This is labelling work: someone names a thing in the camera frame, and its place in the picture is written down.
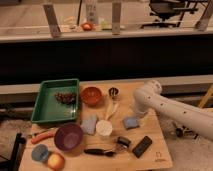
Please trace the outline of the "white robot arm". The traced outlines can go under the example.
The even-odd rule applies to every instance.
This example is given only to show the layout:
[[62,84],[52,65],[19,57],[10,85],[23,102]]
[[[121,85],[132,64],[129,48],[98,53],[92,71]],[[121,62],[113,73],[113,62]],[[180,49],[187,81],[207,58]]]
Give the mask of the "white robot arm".
[[144,113],[147,108],[172,118],[197,134],[213,141],[213,112],[161,96],[162,86],[150,80],[133,91],[135,109]]

